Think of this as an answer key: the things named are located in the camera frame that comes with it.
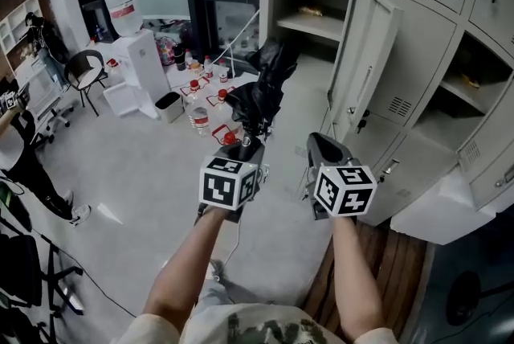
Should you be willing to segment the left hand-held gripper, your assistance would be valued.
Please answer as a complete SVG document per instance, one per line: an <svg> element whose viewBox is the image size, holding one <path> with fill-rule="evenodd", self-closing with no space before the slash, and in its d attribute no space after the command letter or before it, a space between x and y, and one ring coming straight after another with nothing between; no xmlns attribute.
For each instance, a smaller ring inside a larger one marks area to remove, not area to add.
<svg viewBox="0 0 514 344"><path fill-rule="evenodd" d="M228 214L226 220L238 223L243 209L260 190L264 180L264 144L245 139L224 145L204 159L200 169L198 217L207 207L219 207Z"/></svg>

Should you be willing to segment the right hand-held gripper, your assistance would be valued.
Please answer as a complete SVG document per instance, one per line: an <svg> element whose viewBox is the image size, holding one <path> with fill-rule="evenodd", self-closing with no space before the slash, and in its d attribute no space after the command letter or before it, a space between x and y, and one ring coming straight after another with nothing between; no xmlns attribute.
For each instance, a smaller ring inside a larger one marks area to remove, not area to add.
<svg viewBox="0 0 514 344"><path fill-rule="evenodd" d="M377 190L371 169L343 144L322 133L307 140L308 175L304 198L315 220L367 213Z"/></svg>

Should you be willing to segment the black bag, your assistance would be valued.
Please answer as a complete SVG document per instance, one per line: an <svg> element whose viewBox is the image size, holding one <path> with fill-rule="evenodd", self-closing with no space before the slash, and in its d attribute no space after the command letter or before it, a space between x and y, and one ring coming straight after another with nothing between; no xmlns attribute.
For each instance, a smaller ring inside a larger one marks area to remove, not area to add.
<svg viewBox="0 0 514 344"><path fill-rule="evenodd" d="M300 52L287 40L269 38L247 62L259 73L258 79L229 92L226 103L232 108L232 119L252 137L267 137L280 103L282 87L297 68Z"/></svg>

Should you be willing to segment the grey metal locker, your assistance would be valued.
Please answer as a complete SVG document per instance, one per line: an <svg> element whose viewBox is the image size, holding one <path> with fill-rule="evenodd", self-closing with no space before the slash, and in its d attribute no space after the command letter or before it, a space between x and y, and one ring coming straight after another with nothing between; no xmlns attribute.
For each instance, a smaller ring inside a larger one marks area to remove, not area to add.
<svg viewBox="0 0 514 344"><path fill-rule="evenodd" d="M366 127L342 140L377 179L376 198L363 218L374 226L461 168L459 148L514 80L514 0L390 1L403 15ZM327 92L348 2L260 0L261 35L294 39L305 58L299 70L308 92L302 126L334 135ZM324 15L301 14L301 6ZM466 84L462 72L480 88ZM508 188L482 208L497 213L514 203L514 169L506 177Z"/></svg>

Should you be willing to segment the person's left forearm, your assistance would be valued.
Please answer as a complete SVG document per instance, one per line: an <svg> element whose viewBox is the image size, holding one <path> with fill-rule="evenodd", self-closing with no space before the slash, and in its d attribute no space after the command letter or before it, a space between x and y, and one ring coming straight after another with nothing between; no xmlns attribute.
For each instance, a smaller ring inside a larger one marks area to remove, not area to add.
<svg viewBox="0 0 514 344"><path fill-rule="evenodd" d="M228 211L210 207L159 272L143 312L169 321L181 331L202 290L206 270Z"/></svg>

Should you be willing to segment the person's right forearm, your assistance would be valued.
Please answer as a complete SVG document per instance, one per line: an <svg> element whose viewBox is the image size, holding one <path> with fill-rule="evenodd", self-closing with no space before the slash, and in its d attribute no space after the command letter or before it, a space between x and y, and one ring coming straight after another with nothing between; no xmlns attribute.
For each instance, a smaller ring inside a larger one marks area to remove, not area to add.
<svg viewBox="0 0 514 344"><path fill-rule="evenodd" d="M331 224L337 310L345 337L354 342L385 325L382 301L354 222L332 218Z"/></svg>

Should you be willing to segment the large clear bottle red cap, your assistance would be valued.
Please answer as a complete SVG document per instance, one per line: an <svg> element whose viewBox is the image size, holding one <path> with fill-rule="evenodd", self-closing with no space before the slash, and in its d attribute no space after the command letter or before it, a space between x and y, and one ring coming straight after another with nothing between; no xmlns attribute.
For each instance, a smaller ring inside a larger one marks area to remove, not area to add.
<svg viewBox="0 0 514 344"><path fill-rule="evenodd" d="M193 117L194 112L199 108L206 109L206 91L198 80L191 80L190 84L181 91L188 116Z"/></svg>
<svg viewBox="0 0 514 344"><path fill-rule="evenodd" d="M211 136L219 145L232 145L242 140L243 127L238 125L232 128L226 124L222 124L212 131Z"/></svg>
<svg viewBox="0 0 514 344"><path fill-rule="evenodd" d="M206 98L209 114L219 124L226 124L232 121L233 108L226 102L228 91L219 89L215 95Z"/></svg>

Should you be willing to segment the white bin black opening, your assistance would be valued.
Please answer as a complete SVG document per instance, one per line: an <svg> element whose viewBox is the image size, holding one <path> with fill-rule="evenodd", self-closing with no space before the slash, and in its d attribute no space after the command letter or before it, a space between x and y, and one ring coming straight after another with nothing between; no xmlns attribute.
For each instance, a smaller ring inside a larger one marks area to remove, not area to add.
<svg viewBox="0 0 514 344"><path fill-rule="evenodd" d="M166 123L173 123L184 113L182 96L177 92L169 92L155 103L160 118Z"/></svg>

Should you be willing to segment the black thermos flask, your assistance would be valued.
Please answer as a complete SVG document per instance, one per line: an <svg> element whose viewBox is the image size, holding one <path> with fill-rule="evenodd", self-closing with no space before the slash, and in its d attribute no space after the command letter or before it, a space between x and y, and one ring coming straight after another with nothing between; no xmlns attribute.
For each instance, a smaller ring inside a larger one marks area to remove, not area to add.
<svg viewBox="0 0 514 344"><path fill-rule="evenodd" d="M173 47L174 62L178 71L185 71L186 69L186 50L181 44L176 44Z"/></svg>

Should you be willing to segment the white water dispenser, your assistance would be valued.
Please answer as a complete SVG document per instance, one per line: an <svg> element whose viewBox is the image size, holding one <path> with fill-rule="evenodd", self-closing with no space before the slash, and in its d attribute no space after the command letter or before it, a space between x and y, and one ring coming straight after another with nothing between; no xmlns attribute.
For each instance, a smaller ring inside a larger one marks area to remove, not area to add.
<svg viewBox="0 0 514 344"><path fill-rule="evenodd" d="M156 103L171 92L157 52L154 33L142 29L135 35L121 37L112 44L115 70L122 82L104 90L104 98L118 117L140 112L166 121Z"/></svg>

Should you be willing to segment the colourful patterned bag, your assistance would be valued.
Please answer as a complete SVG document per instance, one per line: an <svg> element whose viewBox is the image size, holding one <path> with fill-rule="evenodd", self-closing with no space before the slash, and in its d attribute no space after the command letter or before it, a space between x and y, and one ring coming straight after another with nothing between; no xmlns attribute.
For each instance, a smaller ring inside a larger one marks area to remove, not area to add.
<svg viewBox="0 0 514 344"><path fill-rule="evenodd" d="M155 38L157 53L159 55L161 64L164 67L170 66L175 63L174 48L176 43L168 36L157 36Z"/></svg>

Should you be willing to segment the white office chair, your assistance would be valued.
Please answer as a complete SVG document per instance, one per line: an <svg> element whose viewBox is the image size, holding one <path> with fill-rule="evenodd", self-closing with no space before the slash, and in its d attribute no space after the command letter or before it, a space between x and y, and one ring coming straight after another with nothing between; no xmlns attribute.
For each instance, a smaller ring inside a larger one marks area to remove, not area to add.
<svg viewBox="0 0 514 344"><path fill-rule="evenodd" d="M31 140L34 149L45 144L51 144L55 140L55 132L58 125L68 128L70 121L67 119L69 113L73 113L73 104L59 106L62 97L57 93L49 92L44 98L29 106L29 110L35 118L35 134Z"/></svg>

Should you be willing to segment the clear water jug red label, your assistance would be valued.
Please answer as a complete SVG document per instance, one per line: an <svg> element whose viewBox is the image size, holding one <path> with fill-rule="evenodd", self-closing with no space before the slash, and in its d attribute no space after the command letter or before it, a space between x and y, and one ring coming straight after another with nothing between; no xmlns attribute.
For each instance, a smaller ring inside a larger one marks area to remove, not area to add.
<svg viewBox="0 0 514 344"><path fill-rule="evenodd" d="M105 0L109 17L119 36L135 35L143 25L139 0Z"/></svg>

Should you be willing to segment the black tripod stand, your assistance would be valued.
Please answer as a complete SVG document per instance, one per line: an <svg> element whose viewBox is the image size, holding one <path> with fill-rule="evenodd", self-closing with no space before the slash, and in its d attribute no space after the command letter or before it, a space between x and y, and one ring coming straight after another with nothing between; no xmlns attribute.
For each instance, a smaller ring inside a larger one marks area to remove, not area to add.
<svg viewBox="0 0 514 344"><path fill-rule="evenodd" d="M59 282L71 274L82 276L84 270L71 266L57 272L54 258L60 249L43 236L48 244L47 270L43 271L35 238L4 219L2 207L26 230L32 229L30 216L19 194L0 179L0 224L14 233L9 236L0 231L0 344L8 344L8 338L17 340L18 344L58 344L55 320L61 317L61 308L55 303L54 295L59 295L73 313L82 316L84 311L71 303ZM44 285L47 286L49 322L41 321L34 325L22 309L42 304Z"/></svg>

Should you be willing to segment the white wall shelf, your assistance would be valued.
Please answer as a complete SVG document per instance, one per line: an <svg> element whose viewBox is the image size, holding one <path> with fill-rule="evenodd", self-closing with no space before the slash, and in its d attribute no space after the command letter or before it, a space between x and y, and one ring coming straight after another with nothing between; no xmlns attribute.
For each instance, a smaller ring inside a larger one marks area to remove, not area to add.
<svg viewBox="0 0 514 344"><path fill-rule="evenodd" d="M27 36L25 17L28 13L43 16L39 0L25 0L0 21L0 47L4 54L9 53Z"/></svg>

